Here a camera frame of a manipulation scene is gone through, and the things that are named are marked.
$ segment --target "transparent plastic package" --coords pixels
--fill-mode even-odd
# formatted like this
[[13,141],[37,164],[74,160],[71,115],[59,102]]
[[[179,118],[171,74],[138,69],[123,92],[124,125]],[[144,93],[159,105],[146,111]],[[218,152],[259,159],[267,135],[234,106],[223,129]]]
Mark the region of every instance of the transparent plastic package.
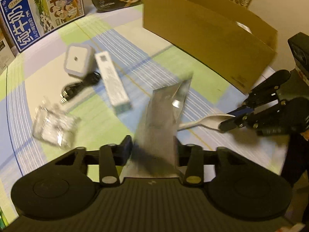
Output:
[[58,105],[51,106],[45,100],[37,108],[32,126],[34,138],[69,150],[74,142],[79,118],[61,111]]

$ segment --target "beige wall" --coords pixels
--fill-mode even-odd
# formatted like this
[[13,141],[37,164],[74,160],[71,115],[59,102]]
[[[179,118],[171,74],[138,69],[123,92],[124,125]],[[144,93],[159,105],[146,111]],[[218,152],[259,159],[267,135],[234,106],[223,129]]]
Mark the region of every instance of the beige wall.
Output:
[[274,70],[292,70],[295,62],[287,40],[298,32],[309,35],[309,0],[252,0],[249,10],[278,31]]

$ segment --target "ribbed black surface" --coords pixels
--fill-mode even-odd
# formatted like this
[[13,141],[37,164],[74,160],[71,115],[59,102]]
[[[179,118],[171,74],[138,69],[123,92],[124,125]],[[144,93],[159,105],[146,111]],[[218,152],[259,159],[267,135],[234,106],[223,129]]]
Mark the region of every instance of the ribbed black surface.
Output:
[[246,222],[229,217],[202,190],[184,187],[178,179],[126,179],[120,187],[102,189],[78,215],[58,221],[21,216],[5,232],[274,232],[289,225],[283,218]]

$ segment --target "spoon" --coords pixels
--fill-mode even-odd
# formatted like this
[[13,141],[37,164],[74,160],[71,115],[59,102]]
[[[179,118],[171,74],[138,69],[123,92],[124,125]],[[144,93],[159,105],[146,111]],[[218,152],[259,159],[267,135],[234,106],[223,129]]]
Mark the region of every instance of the spoon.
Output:
[[235,116],[229,115],[229,114],[221,114],[221,113],[216,113],[216,114],[210,114],[207,115],[204,118],[201,118],[197,121],[191,121],[187,123],[182,123],[178,127],[178,131],[196,127],[198,125],[201,125],[203,127],[212,129],[212,130],[217,130],[219,131],[219,125],[221,122],[228,120],[230,118],[233,118]]

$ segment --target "tablecloth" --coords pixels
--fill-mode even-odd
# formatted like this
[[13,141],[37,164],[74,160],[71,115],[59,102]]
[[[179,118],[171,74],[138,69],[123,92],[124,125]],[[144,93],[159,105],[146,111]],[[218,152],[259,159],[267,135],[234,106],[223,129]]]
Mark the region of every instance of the tablecloth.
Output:
[[[35,140],[31,127],[36,107],[46,99],[59,103],[62,88],[76,80],[63,69],[69,44],[89,44],[96,52],[108,51],[132,102],[132,110],[116,116],[100,82],[61,106],[80,117],[75,146],[88,150],[120,143],[126,135],[134,135],[152,90],[173,84],[191,71],[194,75],[183,122],[229,112],[246,98],[207,66],[143,29],[142,13],[142,5],[108,13],[96,13],[91,8],[86,17],[51,33],[18,55],[0,76],[0,207],[9,223],[17,217],[10,199],[14,182],[65,153]],[[205,150],[228,147],[276,173],[281,170],[287,141],[286,137],[257,137],[245,128],[220,134],[196,127],[179,132],[178,138]],[[98,177],[96,170],[89,169],[89,177],[94,180]],[[205,179],[213,177],[213,167],[206,166]]]

